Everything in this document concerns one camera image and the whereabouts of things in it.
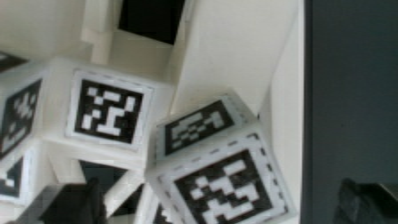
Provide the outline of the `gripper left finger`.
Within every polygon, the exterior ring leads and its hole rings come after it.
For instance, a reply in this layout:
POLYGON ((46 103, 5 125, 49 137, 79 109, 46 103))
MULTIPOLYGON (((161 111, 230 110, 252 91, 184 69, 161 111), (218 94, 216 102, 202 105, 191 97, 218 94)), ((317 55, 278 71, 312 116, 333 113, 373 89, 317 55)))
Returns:
POLYGON ((97 179, 62 187, 38 220, 44 224, 106 224, 106 206, 97 179))

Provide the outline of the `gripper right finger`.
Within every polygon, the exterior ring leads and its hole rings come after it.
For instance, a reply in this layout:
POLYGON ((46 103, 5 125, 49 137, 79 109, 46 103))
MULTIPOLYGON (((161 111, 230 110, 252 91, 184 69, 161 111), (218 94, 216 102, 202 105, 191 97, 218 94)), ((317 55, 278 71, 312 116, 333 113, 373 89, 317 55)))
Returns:
POLYGON ((398 224, 398 183, 342 180, 332 224, 398 224))

